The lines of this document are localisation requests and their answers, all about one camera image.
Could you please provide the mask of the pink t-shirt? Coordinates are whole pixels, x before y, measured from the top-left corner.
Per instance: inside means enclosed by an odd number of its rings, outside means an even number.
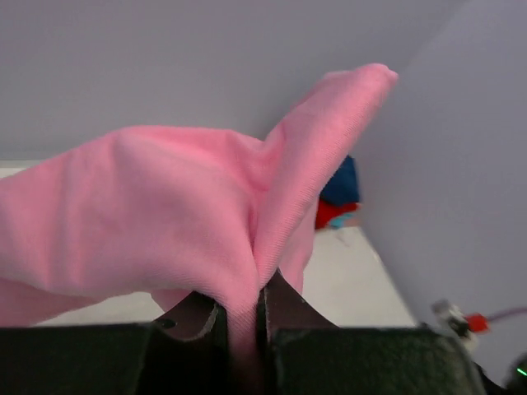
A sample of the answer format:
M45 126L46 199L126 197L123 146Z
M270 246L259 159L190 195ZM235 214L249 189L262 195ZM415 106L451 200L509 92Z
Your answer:
M137 126L1 181L1 323L25 326L143 291L169 309L195 290L227 312L236 356L255 349L260 290L297 290L319 194L397 76L334 72L258 140Z

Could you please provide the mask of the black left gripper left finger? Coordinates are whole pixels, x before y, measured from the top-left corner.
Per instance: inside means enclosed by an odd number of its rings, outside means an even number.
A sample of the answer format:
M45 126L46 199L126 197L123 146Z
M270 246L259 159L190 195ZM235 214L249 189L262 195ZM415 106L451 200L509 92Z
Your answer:
M211 394L226 384L226 311L193 292L155 320L156 364L177 394Z

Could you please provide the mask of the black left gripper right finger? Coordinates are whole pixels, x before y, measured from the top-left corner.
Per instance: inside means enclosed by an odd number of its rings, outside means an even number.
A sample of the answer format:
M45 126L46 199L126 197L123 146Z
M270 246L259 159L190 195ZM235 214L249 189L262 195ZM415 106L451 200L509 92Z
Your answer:
M335 329L282 276L275 272L258 301L258 348L265 394L315 394L310 383L324 376L316 336Z

